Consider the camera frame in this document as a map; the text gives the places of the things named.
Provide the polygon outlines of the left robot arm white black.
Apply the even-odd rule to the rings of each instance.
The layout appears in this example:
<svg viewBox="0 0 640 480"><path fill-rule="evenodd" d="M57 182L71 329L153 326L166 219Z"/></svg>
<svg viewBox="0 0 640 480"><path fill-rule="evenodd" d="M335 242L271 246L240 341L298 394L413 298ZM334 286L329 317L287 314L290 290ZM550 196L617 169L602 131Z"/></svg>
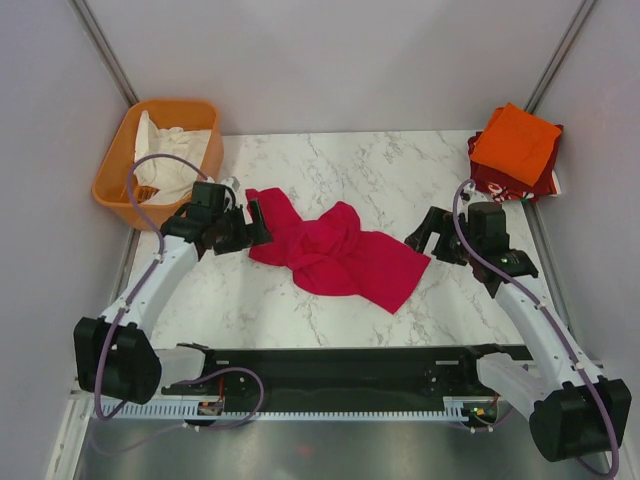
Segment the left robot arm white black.
<svg viewBox="0 0 640 480"><path fill-rule="evenodd" d="M83 317L74 328L78 384L96 401L107 396L144 405L160 388L184 380L198 393L215 389L220 371L205 360L204 348L155 349L154 327L206 252L234 253L273 240L258 200L242 206L230 186L201 181L159 233L143 272L98 317Z"/></svg>

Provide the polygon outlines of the magenta pink t shirt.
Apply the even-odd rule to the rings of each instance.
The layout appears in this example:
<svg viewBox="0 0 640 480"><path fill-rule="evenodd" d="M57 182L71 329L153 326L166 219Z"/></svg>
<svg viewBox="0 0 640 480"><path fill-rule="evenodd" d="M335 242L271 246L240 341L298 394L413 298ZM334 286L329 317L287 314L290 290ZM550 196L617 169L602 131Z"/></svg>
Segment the magenta pink t shirt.
<svg viewBox="0 0 640 480"><path fill-rule="evenodd" d="M342 201L304 220L279 188L248 189L262 208L273 241L250 249L259 263L286 267L299 288L315 295L358 295L390 314L409 299L430 258L378 231L364 231L354 207Z"/></svg>

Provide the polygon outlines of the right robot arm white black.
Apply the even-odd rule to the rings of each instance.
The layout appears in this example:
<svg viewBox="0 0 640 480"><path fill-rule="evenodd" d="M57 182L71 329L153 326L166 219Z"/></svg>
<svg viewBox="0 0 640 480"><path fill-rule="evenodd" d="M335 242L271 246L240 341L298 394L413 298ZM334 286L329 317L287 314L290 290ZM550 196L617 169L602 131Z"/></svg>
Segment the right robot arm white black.
<svg viewBox="0 0 640 480"><path fill-rule="evenodd" d="M537 368L530 374L509 354L494 351L458 368L460 386L473 394L497 392L527 419L536 447L550 462L600 452L617 460L631 393L623 380L605 376L548 305L534 263L510 245L501 205L473 203L464 213L432 207L405 242L423 252L431 235L438 237L433 256L471 267Z"/></svg>

